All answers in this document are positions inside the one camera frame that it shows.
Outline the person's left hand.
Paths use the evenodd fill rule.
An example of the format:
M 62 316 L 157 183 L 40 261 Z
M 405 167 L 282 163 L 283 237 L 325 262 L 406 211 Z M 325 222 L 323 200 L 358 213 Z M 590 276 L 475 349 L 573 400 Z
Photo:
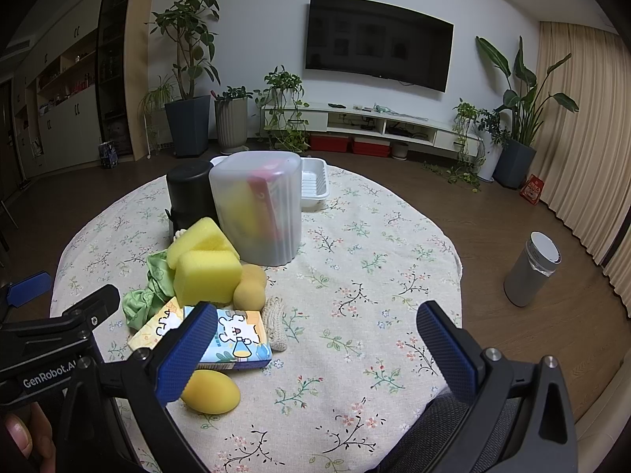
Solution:
M 4 418 L 3 425 L 26 458 L 33 453 L 39 455 L 39 471 L 56 471 L 56 447 L 52 441 L 52 427 L 38 402 L 30 405 L 29 423 L 24 423 L 17 414 L 10 413 Z

